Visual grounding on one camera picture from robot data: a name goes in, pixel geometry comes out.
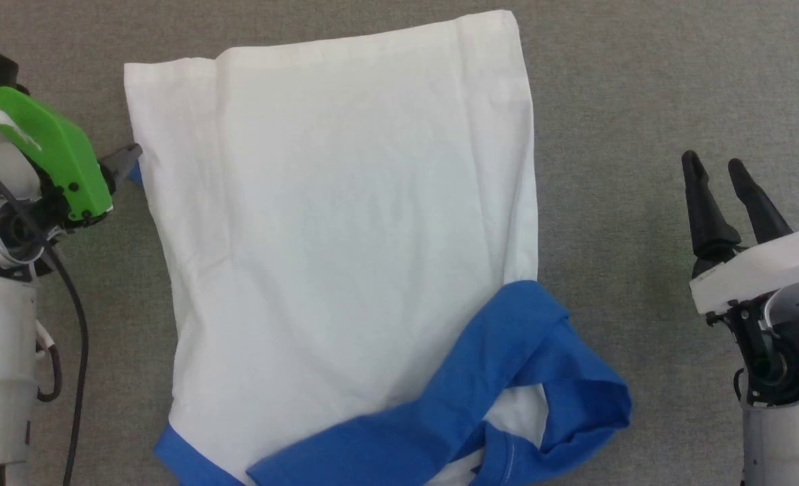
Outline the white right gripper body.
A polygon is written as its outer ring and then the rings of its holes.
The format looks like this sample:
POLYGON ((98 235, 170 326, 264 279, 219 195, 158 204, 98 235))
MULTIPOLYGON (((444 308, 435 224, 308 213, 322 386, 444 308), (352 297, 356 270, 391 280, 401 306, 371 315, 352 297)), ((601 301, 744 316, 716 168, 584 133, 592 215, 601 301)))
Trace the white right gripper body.
POLYGON ((750 247, 690 280, 699 314, 721 314, 733 305, 799 284, 799 231, 750 247))

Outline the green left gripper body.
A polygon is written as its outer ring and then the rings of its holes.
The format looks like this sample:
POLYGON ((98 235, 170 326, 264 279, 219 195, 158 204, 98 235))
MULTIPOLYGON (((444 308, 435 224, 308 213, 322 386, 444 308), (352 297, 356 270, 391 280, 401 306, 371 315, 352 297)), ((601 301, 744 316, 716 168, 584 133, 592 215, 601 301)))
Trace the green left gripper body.
POLYGON ((66 201, 64 225, 93 225, 113 209, 88 137, 63 115, 13 87, 0 87, 0 133, 66 201))

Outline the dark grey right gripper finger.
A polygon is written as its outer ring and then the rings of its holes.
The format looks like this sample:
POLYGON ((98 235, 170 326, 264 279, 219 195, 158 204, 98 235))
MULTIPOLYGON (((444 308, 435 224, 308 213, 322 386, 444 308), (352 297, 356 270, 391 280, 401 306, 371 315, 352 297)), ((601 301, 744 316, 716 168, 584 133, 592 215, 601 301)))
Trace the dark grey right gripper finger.
POLYGON ((775 203, 757 184, 739 158, 730 160, 727 170, 736 196, 747 210, 757 245, 794 233, 775 203))
POLYGON ((735 255, 741 234, 724 218, 709 188, 709 176, 695 151, 682 155, 690 240, 699 261, 722 263, 735 255))

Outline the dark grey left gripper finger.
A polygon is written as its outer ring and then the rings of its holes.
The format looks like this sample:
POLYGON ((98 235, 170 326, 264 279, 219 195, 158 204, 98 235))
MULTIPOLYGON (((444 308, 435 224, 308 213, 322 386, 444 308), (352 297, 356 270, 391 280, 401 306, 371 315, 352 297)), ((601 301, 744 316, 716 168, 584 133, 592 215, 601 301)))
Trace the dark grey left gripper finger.
POLYGON ((106 162, 106 184, 109 193, 115 196, 121 185, 130 178, 137 161, 106 162))
POLYGON ((100 164, 108 170, 132 170, 141 155, 141 146, 137 142, 132 142, 101 158, 100 164))

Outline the white T-shirt with blue sleeves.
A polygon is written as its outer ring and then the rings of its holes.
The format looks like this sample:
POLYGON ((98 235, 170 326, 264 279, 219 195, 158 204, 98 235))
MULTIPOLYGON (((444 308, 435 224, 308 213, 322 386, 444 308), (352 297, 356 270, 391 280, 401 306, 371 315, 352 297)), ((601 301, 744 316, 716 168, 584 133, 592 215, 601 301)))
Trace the white T-shirt with blue sleeves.
POLYGON ((180 486, 525 486, 628 427, 537 281, 512 12, 128 63, 180 486))

